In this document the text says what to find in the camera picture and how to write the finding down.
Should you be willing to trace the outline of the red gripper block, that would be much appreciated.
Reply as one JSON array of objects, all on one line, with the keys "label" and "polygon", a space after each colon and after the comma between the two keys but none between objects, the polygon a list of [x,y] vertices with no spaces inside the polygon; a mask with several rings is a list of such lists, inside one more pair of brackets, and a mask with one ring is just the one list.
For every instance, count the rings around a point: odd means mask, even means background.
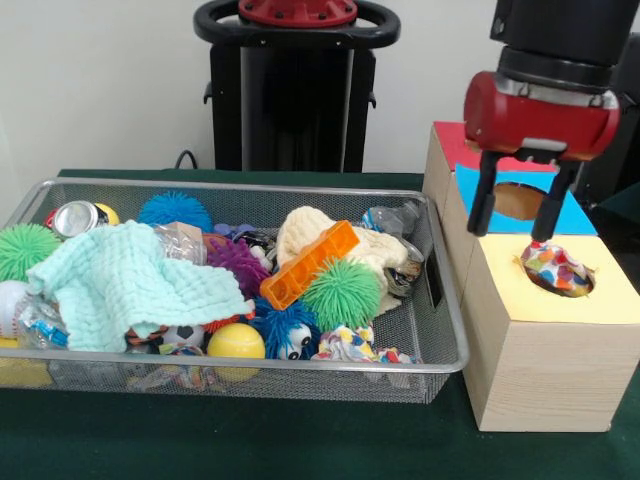
[{"label": "red gripper block", "polygon": [[[498,72],[477,73],[466,92],[464,129],[466,140],[484,151],[467,230],[475,236],[488,232],[497,152],[522,155],[531,150],[555,160],[590,161],[610,145],[620,116],[618,98],[610,90],[588,94],[516,81]],[[574,181],[575,164],[562,162],[538,209],[534,241],[552,238]]]}]

